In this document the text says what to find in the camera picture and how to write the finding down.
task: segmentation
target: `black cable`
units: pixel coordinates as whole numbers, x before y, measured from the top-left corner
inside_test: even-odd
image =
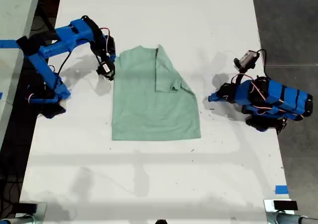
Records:
[[[55,67],[53,65],[49,65],[49,67],[53,67],[53,72],[55,72]]]
[[[63,62],[62,65],[60,66],[60,69],[59,69],[59,71],[58,71],[58,75],[57,75],[57,77],[56,77],[56,81],[55,81],[53,90],[55,90],[56,86],[58,85],[59,76],[60,76],[60,72],[61,72],[61,70],[62,70],[62,67],[64,66],[64,64],[66,63],[66,61],[69,59],[71,53],[72,53],[72,52],[70,51],[69,54],[67,55],[67,57],[65,58],[64,62]]]
[[[62,63],[62,65],[60,66],[60,69],[58,71],[58,75],[60,75],[60,72],[62,70],[62,67],[64,66],[64,64],[66,63],[66,61],[69,59],[70,55],[71,55],[71,51],[69,52],[68,56],[66,57],[66,59],[64,60],[64,62]]]
[[[267,62],[267,52],[266,52],[266,50],[265,49],[260,49],[260,50],[257,50],[256,52],[257,53],[259,53],[259,52],[261,52],[261,51],[263,51],[264,52],[264,56],[263,56],[263,58],[264,58],[264,74],[265,74],[265,76],[267,76],[267,78],[269,78],[270,79],[270,77],[267,75],[267,73],[266,73],[266,62]]]

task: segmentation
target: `white table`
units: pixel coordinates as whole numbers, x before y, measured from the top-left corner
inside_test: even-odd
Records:
[[[274,193],[286,184],[276,132],[203,101],[235,74],[235,57],[260,47],[253,0],[61,0],[56,27],[82,15],[110,28],[118,54],[163,45],[197,96],[202,138],[112,141],[113,83],[80,46],[61,73],[67,112],[37,120],[20,200],[48,203],[47,222],[266,223],[263,199],[288,198]],[[248,74],[262,74],[261,59]]]
[[[38,0],[0,0],[0,40],[18,39],[30,33]],[[0,49],[0,148],[10,118],[23,63],[18,49]]]

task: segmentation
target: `green t-shirt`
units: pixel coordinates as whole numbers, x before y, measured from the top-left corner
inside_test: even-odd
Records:
[[[200,138],[197,99],[163,47],[138,46],[115,61],[112,139]]]

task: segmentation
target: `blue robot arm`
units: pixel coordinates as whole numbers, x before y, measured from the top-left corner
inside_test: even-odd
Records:
[[[46,44],[46,40],[56,40],[56,42]],[[28,97],[28,101],[29,103],[41,104],[42,107],[44,104],[48,104],[46,106],[49,108],[48,112],[45,112],[46,115],[44,115],[52,118],[56,114],[65,112],[58,105],[58,102],[67,99],[70,92],[59,76],[64,63],[59,72],[56,73],[50,69],[46,59],[65,52],[69,52],[70,55],[74,48],[85,43],[90,43],[90,48],[98,60],[97,73],[113,80],[115,75],[114,60],[116,58],[114,39],[110,35],[104,35],[94,21],[86,15],[81,19],[71,21],[68,26],[55,29],[55,31],[35,34],[30,38],[24,36],[16,41],[0,40],[0,48],[20,48],[24,56],[42,76],[46,85],[35,91],[30,89],[31,95]]]
[[[248,69],[255,67],[259,53],[249,51],[234,63],[239,70],[236,82],[224,83],[220,89],[208,97],[212,101],[226,101],[242,106],[242,113],[250,114],[246,120],[259,131],[270,127],[279,133],[287,119],[300,121],[313,112],[313,96],[291,87],[286,87],[267,76],[249,79],[241,83]]]

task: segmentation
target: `gray floor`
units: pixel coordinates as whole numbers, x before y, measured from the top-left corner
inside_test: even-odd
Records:
[[[318,97],[318,0],[254,0],[268,75]],[[290,197],[299,214],[318,217],[318,105],[278,136]]]

